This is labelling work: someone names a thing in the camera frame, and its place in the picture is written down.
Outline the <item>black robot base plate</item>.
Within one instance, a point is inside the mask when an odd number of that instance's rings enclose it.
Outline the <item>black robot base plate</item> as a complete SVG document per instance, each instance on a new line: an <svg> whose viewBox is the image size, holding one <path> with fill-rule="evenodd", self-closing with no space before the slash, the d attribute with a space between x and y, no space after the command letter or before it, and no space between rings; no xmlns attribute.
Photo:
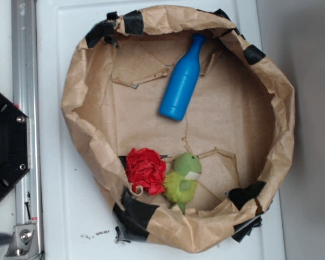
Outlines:
<svg viewBox="0 0 325 260"><path fill-rule="evenodd" d="M0 93L0 202L29 171L28 117Z"/></svg>

